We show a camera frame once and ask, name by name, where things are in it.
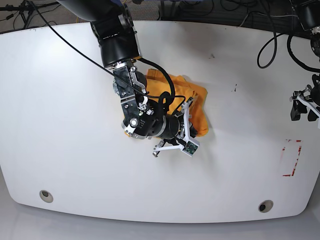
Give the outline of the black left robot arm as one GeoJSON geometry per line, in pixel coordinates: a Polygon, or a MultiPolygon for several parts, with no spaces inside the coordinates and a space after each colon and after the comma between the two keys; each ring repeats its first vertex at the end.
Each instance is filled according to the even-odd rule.
{"type": "MultiPolygon", "coordinates": [[[[313,54],[320,57],[320,2],[318,0],[292,0],[291,6],[295,11],[302,29],[309,34],[310,48],[313,54]]],[[[292,109],[290,118],[299,121],[302,114],[307,114],[309,122],[320,119],[320,70],[300,61],[293,53],[291,42],[294,33],[287,38],[287,52],[291,59],[302,69],[313,73],[311,79],[313,85],[307,85],[305,89],[294,91],[290,97],[292,109]]]]}

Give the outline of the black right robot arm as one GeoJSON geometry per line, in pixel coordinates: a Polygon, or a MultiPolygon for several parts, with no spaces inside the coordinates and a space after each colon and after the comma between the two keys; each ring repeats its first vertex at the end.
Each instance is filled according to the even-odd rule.
{"type": "Polygon", "coordinates": [[[90,23],[97,38],[103,68],[114,77],[113,89],[120,97],[124,132],[136,139],[160,138],[153,155],[161,151],[180,150],[192,156],[200,143],[196,129],[189,122],[194,99],[180,96],[181,103],[170,113],[170,105],[179,96],[169,74],[140,53],[137,32],[128,6],[119,0],[61,0],[59,3],[77,17],[90,23]],[[140,61],[159,70],[169,90],[151,94],[147,79],[134,65],[140,61]]]}

